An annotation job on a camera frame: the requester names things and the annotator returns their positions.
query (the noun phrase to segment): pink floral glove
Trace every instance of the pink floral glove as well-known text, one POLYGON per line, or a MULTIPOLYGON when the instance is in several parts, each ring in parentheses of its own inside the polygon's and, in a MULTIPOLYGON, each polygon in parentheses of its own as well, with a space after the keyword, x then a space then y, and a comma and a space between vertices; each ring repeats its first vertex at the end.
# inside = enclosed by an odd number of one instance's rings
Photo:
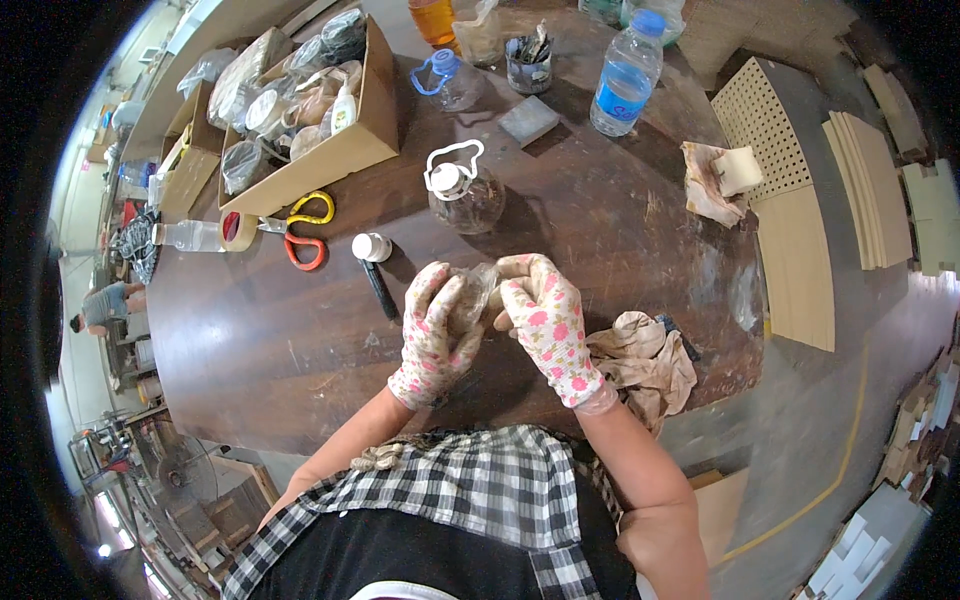
POLYGON ((467 372, 480 349, 484 330, 480 324, 453 350, 446 334, 446 318, 466 283, 463 276, 450 276, 448 263, 434 262, 417 274, 407 290, 403 363, 387 380, 387 387, 412 411, 442 396, 467 372))
POLYGON ((564 406, 589 414, 609 409, 616 389, 590 362, 580 291, 543 254, 505 256, 496 266, 517 338, 564 406))

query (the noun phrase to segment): dark wood tabletop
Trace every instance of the dark wood tabletop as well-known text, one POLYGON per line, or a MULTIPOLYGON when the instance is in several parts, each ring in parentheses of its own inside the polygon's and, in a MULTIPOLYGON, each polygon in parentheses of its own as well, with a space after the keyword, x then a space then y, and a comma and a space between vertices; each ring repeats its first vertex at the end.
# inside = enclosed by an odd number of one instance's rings
MULTIPOLYGON (((554 81, 540 98, 561 125, 520 150, 496 124, 522 100, 507 86, 502 62, 487 74, 490 85, 474 110, 437 112, 407 79, 430 48, 405 4, 364 3, 396 54, 400 156, 329 185, 332 222, 297 225, 298 235, 329 246, 314 272, 290 264, 275 234, 257 234, 239 253, 161 250, 148 312, 164 395, 181 433, 311 454, 383 388, 400 363, 401 324, 384 317, 350 251, 364 231, 395 242, 382 269, 401 312, 407 285, 433 260, 469 268, 543 252, 580 288, 588 333, 626 310, 673 319, 703 355, 686 410, 757 383, 763 327, 754 236, 684 208, 681 142, 727 145, 707 97, 679 52, 667 49, 636 130, 620 139, 597 132, 589 106, 615 31, 569 4, 499 8, 507 35, 529 33, 546 17, 556 37, 554 81), (506 185, 507 206, 493 232, 460 236, 430 213, 422 172, 430 152, 471 138, 486 146, 480 163, 506 185), (738 324, 751 320, 749 331, 738 324)), ((214 178, 193 218, 219 219, 216 187, 214 178)), ((314 209, 323 212, 312 205, 304 211, 314 209)), ((578 433, 519 344, 490 331, 451 400, 417 415, 409 429, 517 422, 578 433)))

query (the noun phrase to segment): blue shirt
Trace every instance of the blue shirt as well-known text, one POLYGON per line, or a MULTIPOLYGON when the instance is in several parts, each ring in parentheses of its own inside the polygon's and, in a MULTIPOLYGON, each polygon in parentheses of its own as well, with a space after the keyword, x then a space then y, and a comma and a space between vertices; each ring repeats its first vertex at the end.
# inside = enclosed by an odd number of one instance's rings
POLYGON ((84 298, 81 309, 84 326, 102 325, 110 319, 126 316, 127 304, 123 297, 126 287, 123 281, 117 281, 84 298))

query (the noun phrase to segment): plaid shirt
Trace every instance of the plaid shirt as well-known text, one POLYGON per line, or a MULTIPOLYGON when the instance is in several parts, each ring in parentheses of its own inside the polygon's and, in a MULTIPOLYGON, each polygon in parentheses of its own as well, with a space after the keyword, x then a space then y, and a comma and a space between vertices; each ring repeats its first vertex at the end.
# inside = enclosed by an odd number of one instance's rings
POLYGON ((573 479, 575 468, 587 475, 619 517, 598 460, 576 461, 567 438, 534 425, 403 441, 394 468, 341 471, 277 513, 230 568, 225 600, 245 600, 317 515, 354 509, 392 509, 522 548, 545 600, 600 597, 580 547, 573 479))

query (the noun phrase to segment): blue bottle cap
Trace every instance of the blue bottle cap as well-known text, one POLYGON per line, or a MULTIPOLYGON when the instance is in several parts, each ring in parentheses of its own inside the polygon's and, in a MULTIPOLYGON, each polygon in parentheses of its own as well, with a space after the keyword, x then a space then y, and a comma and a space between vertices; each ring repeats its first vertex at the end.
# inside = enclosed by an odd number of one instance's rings
POLYGON ((453 54, 452 50, 446 48, 434 52, 430 62, 433 63, 433 72, 440 76, 453 75, 460 68, 460 59, 453 54))
POLYGON ((663 30, 666 29, 666 21, 653 11, 640 9, 634 13, 634 18, 630 21, 630 27, 645 36, 660 37, 663 35, 663 30))

